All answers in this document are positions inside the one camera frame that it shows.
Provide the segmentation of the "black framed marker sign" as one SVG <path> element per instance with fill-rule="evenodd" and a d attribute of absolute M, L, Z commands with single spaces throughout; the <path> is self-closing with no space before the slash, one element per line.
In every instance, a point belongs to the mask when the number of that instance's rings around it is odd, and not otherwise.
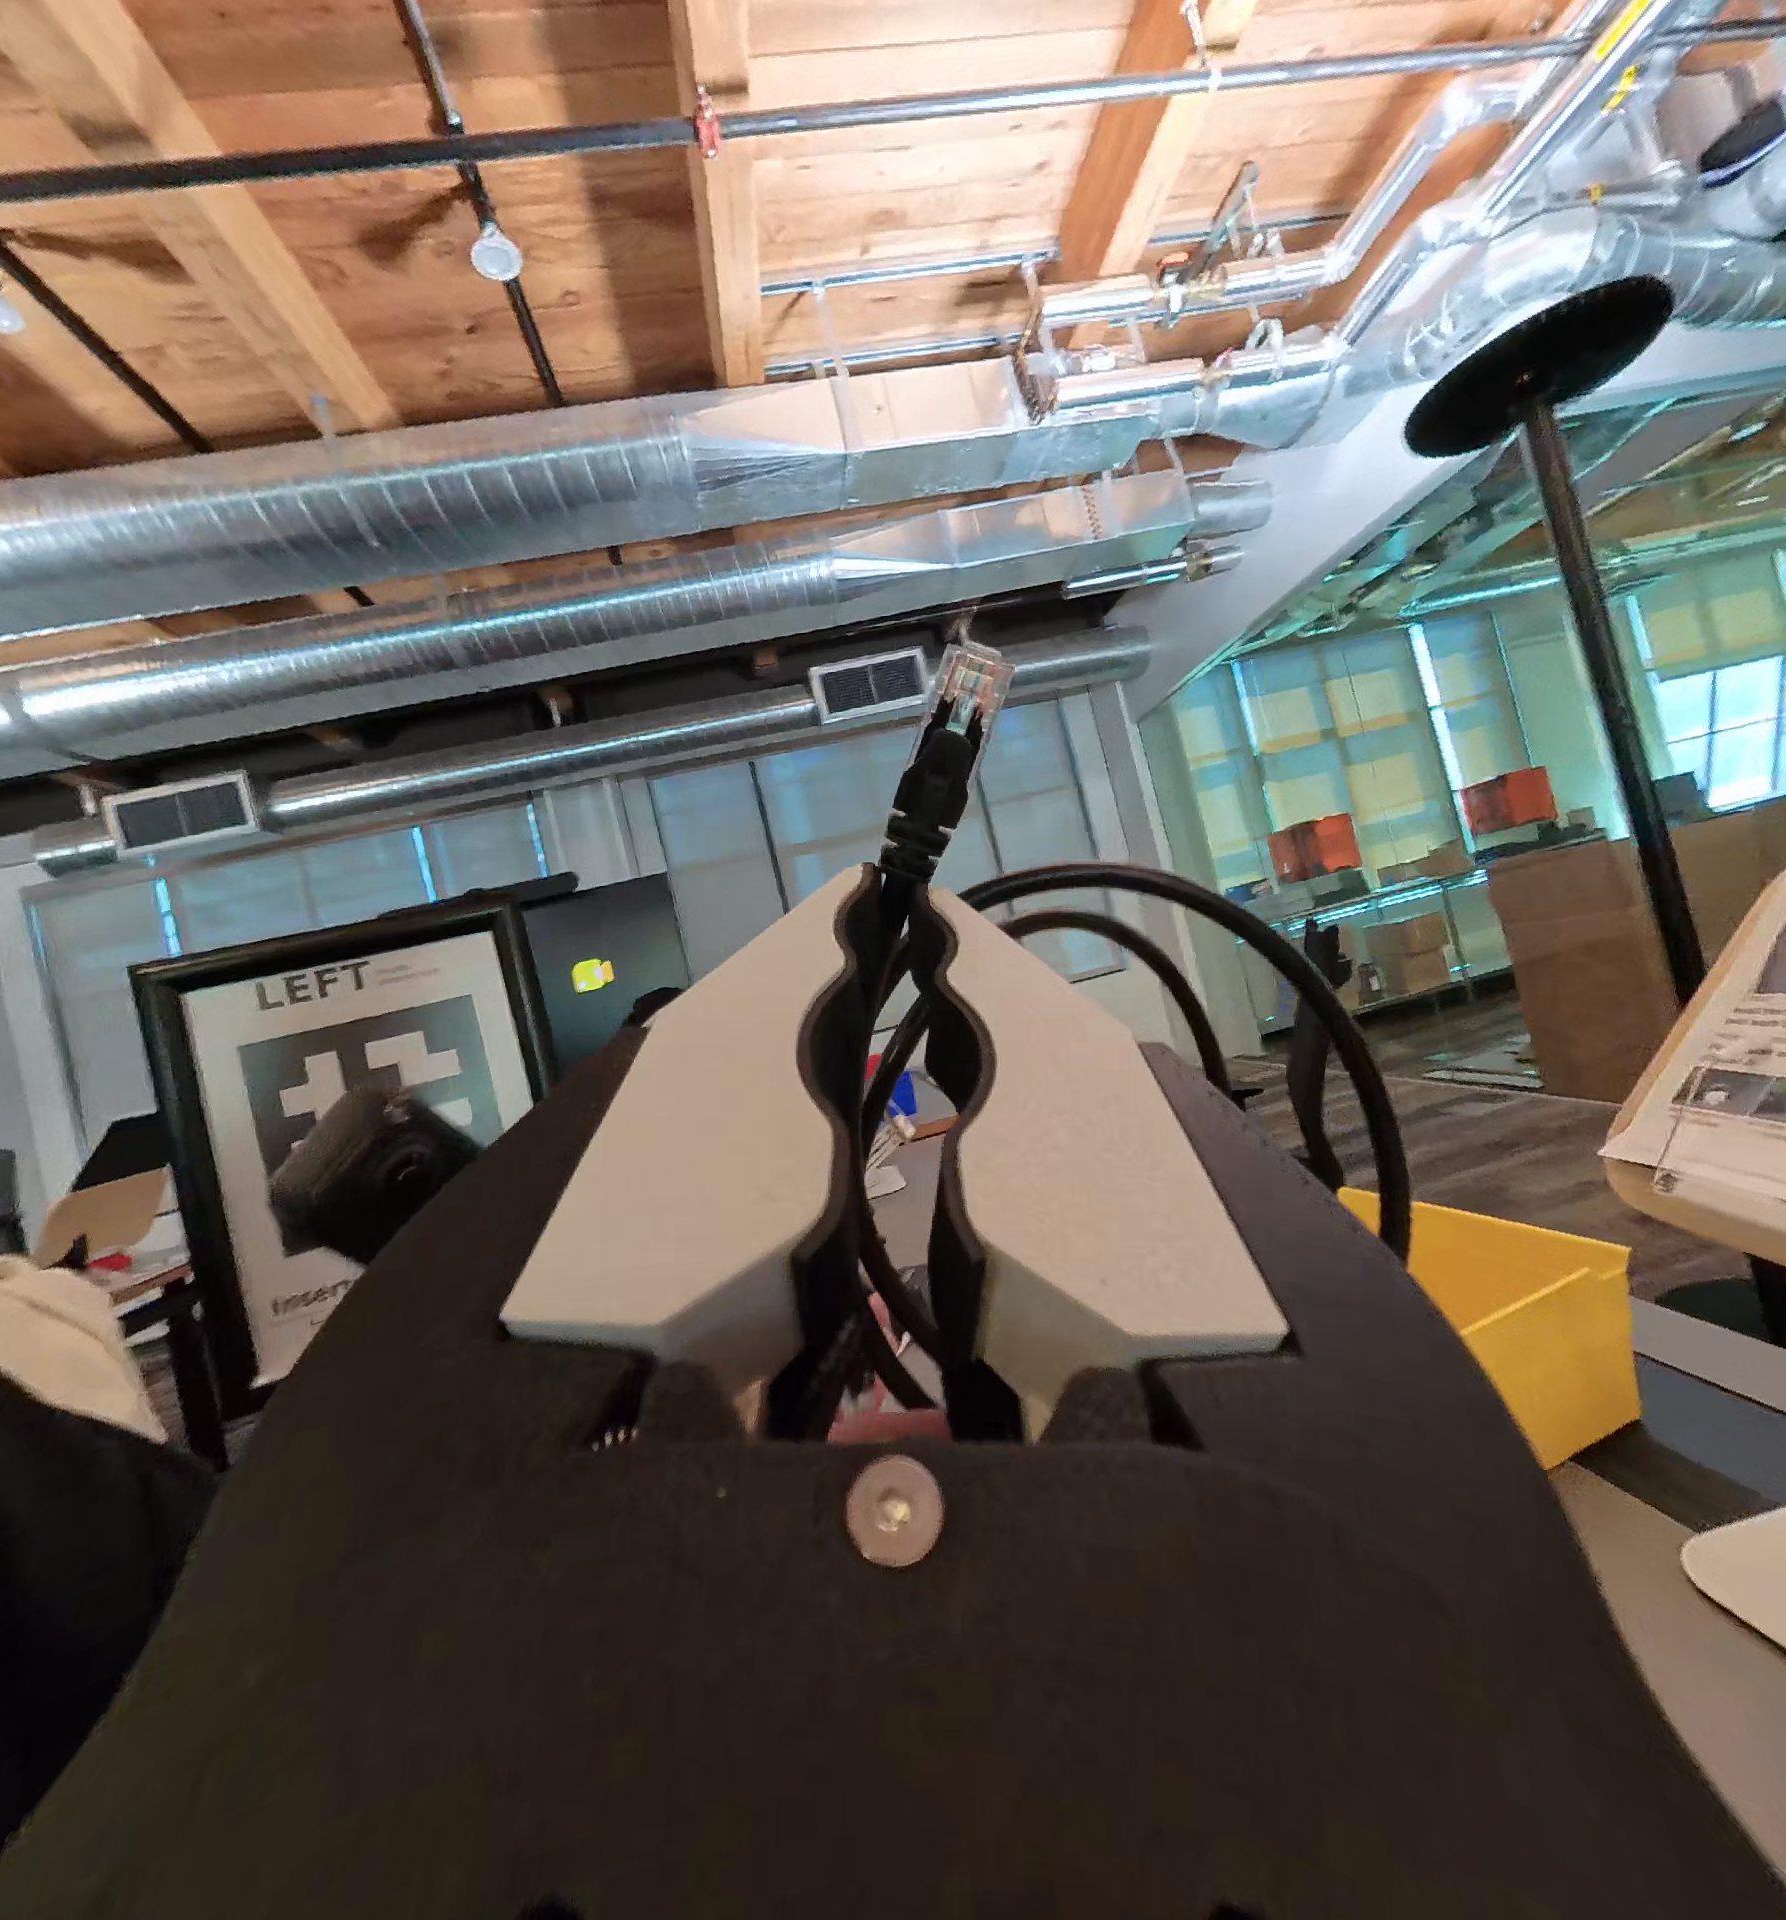
<path fill-rule="evenodd" d="M 545 1095 L 550 1033 L 497 895 L 208 949 L 130 972 L 218 1403 L 259 1412 L 360 1274 L 286 1226 L 271 1180 L 355 1089 L 477 1146 Z"/>

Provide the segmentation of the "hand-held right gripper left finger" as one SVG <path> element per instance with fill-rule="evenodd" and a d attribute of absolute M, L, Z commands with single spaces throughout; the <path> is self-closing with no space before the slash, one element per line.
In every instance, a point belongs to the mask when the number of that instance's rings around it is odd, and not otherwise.
<path fill-rule="evenodd" d="M 499 1308 L 504 1333 L 766 1384 L 823 1439 L 871 1316 L 859 1107 L 880 872 L 826 880 L 642 1030 Z"/>

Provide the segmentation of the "white and wooden document stand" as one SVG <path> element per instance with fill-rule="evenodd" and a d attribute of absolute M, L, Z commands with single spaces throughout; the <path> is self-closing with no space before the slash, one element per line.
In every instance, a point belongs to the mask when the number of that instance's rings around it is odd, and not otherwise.
<path fill-rule="evenodd" d="M 1725 1191 L 1669 1197 L 1652 1191 L 1646 1174 L 1609 1165 L 1604 1176 L 1636 1212 L 1786 1270 L 1783 1205 Z M 1679 1558 L 1699 1594 L 1786 1651 L 1786 1506 L 1697 1532 Z"/>

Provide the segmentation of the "silver flexible ducts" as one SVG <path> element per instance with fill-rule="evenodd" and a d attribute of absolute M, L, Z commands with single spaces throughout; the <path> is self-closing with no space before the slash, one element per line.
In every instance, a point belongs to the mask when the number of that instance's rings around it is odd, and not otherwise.
<path fill-rule="evenodd" d="M 1439 379 L 1513 323 L 1628 277 L 1663 283 L 1682 327 L 1783 325 L 1786 132 L 1699 178 L 1669 211 L 1602 201 L 1522 222 L 1418 316 L 1374 327 L 1344 360 L 1336 392 L 1358 402 Z"/>

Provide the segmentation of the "open cardboard box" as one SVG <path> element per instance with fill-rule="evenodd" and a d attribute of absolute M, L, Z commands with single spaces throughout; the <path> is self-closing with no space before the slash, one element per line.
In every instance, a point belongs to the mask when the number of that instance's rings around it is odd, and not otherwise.
<path fill-rule="evenodd" d="M 30 1261 L 63 1270 L 75 1244 L 83 1244 L 88 1267 L 110 1258 L 132 1258 L 156 1230 L 156 1223 L 172 1212 L 175 1183 L 165 1165 L 73 1187 L 48 1207 Z"/>

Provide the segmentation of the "cream cloth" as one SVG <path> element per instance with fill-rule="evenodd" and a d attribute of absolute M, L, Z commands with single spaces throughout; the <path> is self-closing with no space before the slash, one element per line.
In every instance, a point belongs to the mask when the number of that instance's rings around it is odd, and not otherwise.
<path fill-rule="evenodd" d="M 78 1271 L 0 1254 L 0 1375 L 60 1412 L 169 1440 L 107 1291 Z"/>

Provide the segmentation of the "black office chair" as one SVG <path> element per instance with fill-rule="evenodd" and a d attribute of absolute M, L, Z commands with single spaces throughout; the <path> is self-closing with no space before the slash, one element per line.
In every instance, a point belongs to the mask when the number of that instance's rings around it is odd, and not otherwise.
<path fill-rule="evenodd" d="M 1303 927 L 1301 949 L 1336 996 L 1351 983 L 1353 963 L 1344 950 L 1336 924 L 1318 924 L 1308 918 Z M 1285 1095 L 1303 1140 L 1303 1165 L 1323 1187 L 1338 1193 L 1344 1187 L 1344 1172 L 1325 1122 L 1330 1057 L 1332 1037 L 1325 1021 L 1318 1021 L 1307 1000 L 1301 1000 L 1285 1057 Z"/>

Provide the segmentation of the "yellow plastic bin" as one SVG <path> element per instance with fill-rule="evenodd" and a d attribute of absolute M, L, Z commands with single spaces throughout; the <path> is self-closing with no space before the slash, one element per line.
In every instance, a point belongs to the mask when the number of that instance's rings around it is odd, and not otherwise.
<path fill-rule="evenodd" d="M 1408 1270 L 1543 1469 L 1644 1417 L 1630 1249 L 1415 1201 Z"/>

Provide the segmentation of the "white vent grille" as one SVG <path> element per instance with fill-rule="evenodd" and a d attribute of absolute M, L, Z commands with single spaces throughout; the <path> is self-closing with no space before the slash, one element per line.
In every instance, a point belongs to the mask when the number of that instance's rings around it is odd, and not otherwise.
<path fill-rule="evenodd" d="M 244 772 L 113 793 L 103 798 L 101 817 L 116 855 L 132 859 L 215 848 L 268 831 Z"/>
<path fill-rule="evenodd" d="M 920 644 L 832 661 L 809 669 L 809 692 L 823 727 L 917 711 L 927 695 L 927 654 Z"/>

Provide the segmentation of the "silver air duct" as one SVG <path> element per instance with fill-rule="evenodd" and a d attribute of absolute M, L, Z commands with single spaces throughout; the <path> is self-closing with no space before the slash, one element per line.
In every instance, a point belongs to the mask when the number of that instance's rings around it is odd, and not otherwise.
<path fill-rule="evenodd" d="M 1143 627 L 1071 627 L 1033 636 L 1003 652 L 1013 666 L 1007 701 L 1050 699 L 1143 672 L 1153 654 Z M 317 835 L 370 817 L 411 817 L 483 798 L 512 797 L 562 782 L 609 778 L 622 772 L 664 772 L 726 755 L 749 755 L 802 736 L 847 736 L 917 722 L 917 711 L 823 727 L 807 676 L 697 704 L 648 707 L 617 717 L 522 732 L 504 741 L 468 743 L 418 755 L 399 755 L 358 767 L 332 769 L 254 786 L 265 837 Z M 48 827 L 35 835 L 30 857 L 48 876 L 81 876 L 142 859 L 117 857 L 104 825 Z"/>

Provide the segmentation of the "large silver duct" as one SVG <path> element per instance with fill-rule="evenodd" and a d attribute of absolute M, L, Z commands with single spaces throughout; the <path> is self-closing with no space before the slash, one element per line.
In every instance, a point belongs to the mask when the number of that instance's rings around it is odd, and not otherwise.
<path fill-rule="evenodd" d="M 1050 589 L 1257 530 L 1336 346 L 617 399 L 0 482 L 0 782 Z"/>

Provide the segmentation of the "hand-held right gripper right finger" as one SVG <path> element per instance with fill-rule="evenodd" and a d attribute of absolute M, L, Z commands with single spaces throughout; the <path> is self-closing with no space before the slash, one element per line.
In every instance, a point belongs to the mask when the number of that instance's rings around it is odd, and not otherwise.
<path fill-rule="evenodd" d="M 950 1431 L 1030 1439 L 1096 1368 L 1281 1352 L 1288 1318 L 1134 1033 L 943 888 L 907 941 L 957 1116 L 927 1232 Z"/>

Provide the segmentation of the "metal shelf with boxes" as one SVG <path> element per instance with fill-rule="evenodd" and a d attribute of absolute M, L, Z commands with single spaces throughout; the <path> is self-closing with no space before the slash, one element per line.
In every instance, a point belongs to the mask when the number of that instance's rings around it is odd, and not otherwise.
<path fill-rule="evenodd" d="M 1392 862 L 1367 863 L 1350 814 L 1268 840 L 1269 872 L 1232 896 L 1332 982 L 1353 1014 L 1440 996 L 1469 997 L 1511 972 L 1488 888 L 1491 866 L 1593 840 L 1593 808 L 1560 810 L 1543 767 L 1456 790 L 1459 831 Z"/>

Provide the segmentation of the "black floor lamp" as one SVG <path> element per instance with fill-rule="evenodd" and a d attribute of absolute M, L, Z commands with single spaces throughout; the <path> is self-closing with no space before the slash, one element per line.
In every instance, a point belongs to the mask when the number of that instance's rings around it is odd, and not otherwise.
<path fill-rule="evenodd" d="M 1501 442 L 1506 433 L 1516 435 L 1570 603 L 1650 919 L 1675 996 L 1688 1005 L 1707 972 L 1703 949 L 1650 776 L 1640 713 L 1557 418 L 1563 403 L 1600 389 L 1638 360 L 1671 315 L 1673 293 L 1655 275 L 1617 277 L 1547 305 L 1446 372 L 1410 413 L 1405 445 L 1423 458 L 1450 458 Z"/>

